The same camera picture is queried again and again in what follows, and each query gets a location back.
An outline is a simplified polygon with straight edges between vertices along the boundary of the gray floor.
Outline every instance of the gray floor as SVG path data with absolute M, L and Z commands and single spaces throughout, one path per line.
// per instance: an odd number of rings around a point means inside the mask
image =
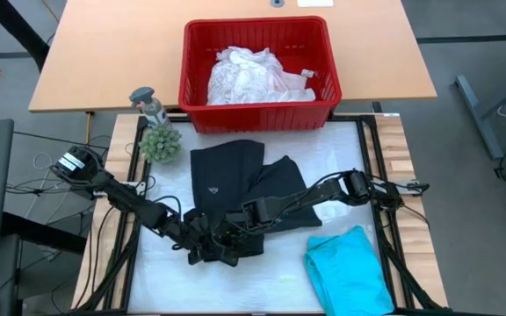
M 54 33 L 56 22 L 41 1 L 11 1 L 43 39 Z M 64 0 L 49 0 L 60 14 Z M 506 34 L 506 0 L 404 0 L 417 37 Z M 384 111 L 400 112 L 418 178 L 431 184 L 424 197 L 433 242 L 452 308 L 465 312 L 506 315 L 506 184 L 495 177 L 497 166 L 488 157 L 473 120 L 452 83 L 466 75 L 480 99 L 506 81 L 506 42 L 421 45 L 423 58 L 437 88 L 438 99 L 383 103 Z M 0 53 L 24 49 L 0 26 Z M 31 114 L 27 110 L 38 71 L 30 59 L 0 60 L 0 119 L 15 119 L 16 129 L 83 141 L 82 113 Z M 343 104 L 348 111 L 370 111 L 369 104 Z M 99 113 L 92 136 L 110 135 L 115 113 Z M 506 119 L 492 118 L 506 147 Z M 96 143 L 106 145 L 101 138 Z M 53 159 L 69 145 L 16 135 L 12 149 L 10 183 L 44 177 L 33 167 L 37 153 Z M 43 157 L 37 162 L 44 165 Z M 46 222 L 62 196 L 36 201 L 29 218 Z M 25 216 L 32 197 L 9 196 L 7 211 Z M 54 219 L 77 212 L 88 201 L 68 196 Z M 24 261 L 42 255 L 25 247 Z M 23 272 L 24 294 L 40 294 L 26 301 L 26 314 L 56 312 L 49 291 L 76 278 L 80 258 L 62 254 Z M 45 283 L 36 282 L 40 275 Z M 58 307 L 67 310 L 75 281 L 55 293 Z

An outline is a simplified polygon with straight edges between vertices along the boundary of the white plastic bag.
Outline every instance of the white plastic bag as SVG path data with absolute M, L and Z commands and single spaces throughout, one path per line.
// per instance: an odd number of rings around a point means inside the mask
M 305 89 L 307 78 L 284 72 L 269 48 L 253 54 L 247 48 L 229 47 L 216 60 L 207 105 L 315 100 L 314 91 Z

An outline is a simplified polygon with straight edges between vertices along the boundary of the black garment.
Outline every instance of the black garment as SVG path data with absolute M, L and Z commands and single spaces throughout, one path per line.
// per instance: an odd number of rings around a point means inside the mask
M 298 166 L 288 156 L 263 166 L 264 144 L 235 140 L 191 151 L 192 195 L 198 212 L 216 222 L 223 212 L 240 210 L 242 203 L 263 197 L 285 197 L 306 189 Z M 270 232 L 321 226 L 308 207 L 286 216 Z M 261 255 L 263 235 L 251 237 L 239 249 L 240 257 Z
M 243 202 L 264 197 L 283 198 L 305 189 L 306 185 L 298 165 L 288 156 L 284 156 L 272 165 L 263 166 Z M 286 215 L 269 230 L 269 233 L 321 225 L 322 221 L 315 215 L 314 208 L 306 207 Z
M 226 211 L 240 210 L 263 167 L 264 144 L 253 140 L 235 140 L 219 146 L 191 151 L 192 195 L 194 206 L 210 222 Z M 249 238 L 238 249 L 240 257 L 261 255 L 263 235 Z

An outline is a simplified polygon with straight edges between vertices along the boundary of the white table surface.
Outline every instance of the white table surface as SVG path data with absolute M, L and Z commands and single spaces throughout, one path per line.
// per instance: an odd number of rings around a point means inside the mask
M 193 149 L 231 140 L 265 144 L 264 164 L 284 155 L 294 160 L 309 187 L 328 173 L 364 170 L 356 124 L 328 122 L 316 131 L 290 133 L 196 134 L 191 124 L 176 123 L 183 134 L 178 161 L 154 163 L 150 175 L 157 185 L 148 199 L 178 197 L 183 212 L 193 208 L 191 155 Z M 174 201 L 165 204 L 177 209 Z M 232 268 L 221 262 L 187 263 L 187 251 L 173 251 L 173 241 L 143 228 L 130 292 L 129 312 L 322 312 L 304 268 L 309 236 L 346 233 L 355 225 L 365 229 L 377 253 L 370 205 L 350 207 L 326 202 L 314 207 L 323 226 L 268 234 L 264 254 L 241 258 Z

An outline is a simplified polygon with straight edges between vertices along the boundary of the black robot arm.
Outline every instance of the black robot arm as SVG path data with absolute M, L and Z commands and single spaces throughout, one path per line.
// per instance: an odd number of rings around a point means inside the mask
M 207 218 L 199 210 L 181 215 L 163 203 L 155 203 L 137 194 L 134 187 L 122 184 L 106 171 L 98 154 L 87 147 L 72 147 L 51 170 L 72 190 L 99 190 L 107 193 L 110 204 L 121 212 L 133 212 L 140 222 L 167 236 L 177 248 L 190 251 L 189 264 L 202 260 L 222 261 L 230 266 L 238 263 L 237 249 L 254 235 L 266 233 L 286 214 L 330 200 L 347 205 L 364 205 L 369 201 L 384 208 L 401 206 L 395 185 L 382 192 L 373 188 L 369 178 L 360 171 L 336 172 L 309 189 L 288 197 L 262 197 L 242 205 L 241 210 L 222 212 Z

